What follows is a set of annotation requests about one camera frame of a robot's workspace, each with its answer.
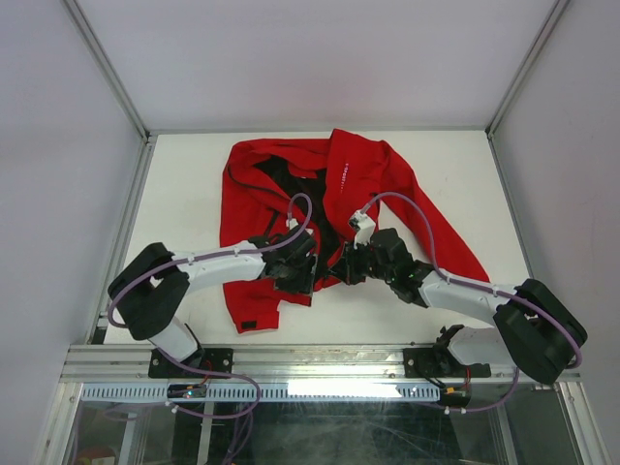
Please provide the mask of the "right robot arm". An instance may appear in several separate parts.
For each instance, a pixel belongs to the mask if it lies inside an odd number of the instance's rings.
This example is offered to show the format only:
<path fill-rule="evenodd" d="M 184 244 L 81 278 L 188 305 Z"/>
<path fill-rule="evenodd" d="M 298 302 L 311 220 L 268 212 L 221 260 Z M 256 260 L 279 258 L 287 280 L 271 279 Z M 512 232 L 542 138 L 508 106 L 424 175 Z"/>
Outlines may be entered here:
<path fill-rule="evenodd" d="M 433 362 L 445 375 L 470 364 L 510 364 L 551 385 L 577 361 L 588 338 L 544 283 L 529 278 L 497 286 L 450 274 L 414 259 L 395 229 L 379 230 L 365 244 L 345 244 L 330 273 L 348 285 L 382 280 L 406 303 L 483 322 L 483 328 L 454 325 L 437 339 Z"/>

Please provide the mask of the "red zip jacket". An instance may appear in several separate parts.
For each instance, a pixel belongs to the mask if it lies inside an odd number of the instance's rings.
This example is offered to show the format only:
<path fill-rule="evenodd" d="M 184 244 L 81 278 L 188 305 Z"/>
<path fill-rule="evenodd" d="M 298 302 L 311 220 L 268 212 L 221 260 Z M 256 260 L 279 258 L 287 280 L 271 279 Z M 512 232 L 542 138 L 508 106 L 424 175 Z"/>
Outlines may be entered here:
<path fill-rule="evenodd" d="M 460 276 L 488 278 L 477 257 L 427 197 L 411 166 L 391 146 L 335 129 L 327 139 L 250 139 L 232 147 L 223 170 L 219 242 L 286 233 L 287 212 L 312 215 L 318 245 L 314 289 L 355 233 L 349 220 L 376 195 L 426 254 Z"/>

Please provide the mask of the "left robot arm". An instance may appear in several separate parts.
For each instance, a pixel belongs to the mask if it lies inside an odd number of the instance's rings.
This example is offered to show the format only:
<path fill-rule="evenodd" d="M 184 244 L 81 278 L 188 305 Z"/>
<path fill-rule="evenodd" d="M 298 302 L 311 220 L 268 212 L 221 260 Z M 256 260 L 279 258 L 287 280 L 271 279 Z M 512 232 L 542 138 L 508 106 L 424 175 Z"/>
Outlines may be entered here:
<path fill-rule="evenodd" d="M 151 342 L 182 376 L 202 368 L 202 346 L 176 318 L 187 294 L 237 282 L 271 281 L 297 294 L 311 292 L 317 245 L 299 228 L 277 238 L 253 237 L 203 254 L 170 251 L 163 243 L 145 247 L 108 286 L 110 309 L 137 341 Z"/>

